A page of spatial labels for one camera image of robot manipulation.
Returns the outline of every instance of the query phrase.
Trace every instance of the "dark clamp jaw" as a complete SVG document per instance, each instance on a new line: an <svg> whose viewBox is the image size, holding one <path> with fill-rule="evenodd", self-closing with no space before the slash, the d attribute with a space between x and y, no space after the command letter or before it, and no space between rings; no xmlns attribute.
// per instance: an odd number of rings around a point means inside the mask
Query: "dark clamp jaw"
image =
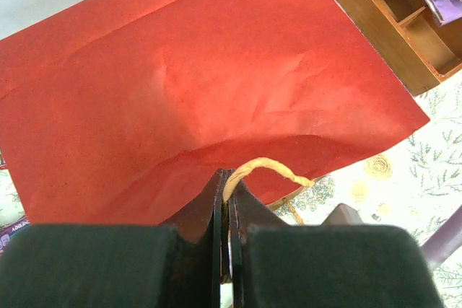
<svg viewBox="0 0 462 308"><path fill-rule="evenodd" d="M353 225L338 206L321 226L289 226L230 171L159 226L31 226L0 258L0 306L218 308L443 307L415 241Z"/></svg>

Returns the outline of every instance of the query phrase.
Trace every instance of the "wooden shelf compartment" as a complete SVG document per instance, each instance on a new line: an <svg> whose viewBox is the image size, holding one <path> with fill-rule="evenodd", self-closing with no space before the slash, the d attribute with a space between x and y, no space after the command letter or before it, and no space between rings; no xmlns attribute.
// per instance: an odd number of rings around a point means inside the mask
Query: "wooden shelf compartment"
<svg viewBox="0 0 462 308"><path fill-rule="evenodd" d="M425 61L435 68L438 80L447 79L462 67L462 22L439 27L429 9L418 10L405 23L410 43Z"/></svg>

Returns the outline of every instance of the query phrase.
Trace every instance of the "yellow flower pattern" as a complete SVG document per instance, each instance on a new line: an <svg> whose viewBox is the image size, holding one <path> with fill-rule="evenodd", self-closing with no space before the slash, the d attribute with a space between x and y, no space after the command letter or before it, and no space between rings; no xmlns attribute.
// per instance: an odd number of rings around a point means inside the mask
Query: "yellow flower pattern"
<svg viewBox="0 0 462 308"><path fill-rule="evenodd" d="M381 216L387 216L388 214L390 214L391 211L390 211L390 207L386 203L381 203L378 206L377 212Z"/></svg>
<svg viewBox="0 0 462 308"><path fill-rule="evenodd" d="M351 196L355 202L363 202L369 196L369 187L363 182L356 182L351 191Z"/></svg>
<svg viewBox="0 0 462 308"><path fill-rule="evenodd" d="M387 180L393 174L391 162L383 154L366 160L364 170L376 180Z"/></svg>

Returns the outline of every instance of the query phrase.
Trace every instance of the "wooden organizer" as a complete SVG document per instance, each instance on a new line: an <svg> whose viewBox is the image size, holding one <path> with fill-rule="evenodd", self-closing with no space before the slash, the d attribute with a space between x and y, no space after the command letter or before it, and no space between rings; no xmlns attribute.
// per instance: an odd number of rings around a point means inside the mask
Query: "wooden organizer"
<svg viewBox="0 0 462 308"><path fill-rule="evenodd" d="M438 27L424 0L337 0L413 95L462 69L462 19Z"/></svg>

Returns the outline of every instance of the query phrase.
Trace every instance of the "floral tablecloth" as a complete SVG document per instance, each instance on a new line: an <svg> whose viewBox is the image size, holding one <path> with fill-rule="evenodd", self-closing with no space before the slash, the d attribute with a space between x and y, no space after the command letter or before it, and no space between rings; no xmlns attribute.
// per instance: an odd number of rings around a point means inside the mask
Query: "floral tablecloth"
<svg viewBox="0 0 462 308"><path fill-rule="evenodd" d="M305 224L339 203L368 224L405 228L419 244L462 204L462 73L416 98L431 122L376 157L324 177L290 201ZM288 205L276 211L297 221ZM462 307L462 248L434 271L447 307Z"/></svg>
<svg viewBox="0 0 462 308"><path fill-rule="evenodd" d="M24 209L9 171L0 170L0 228L7 228L24 215Z"/></svg>

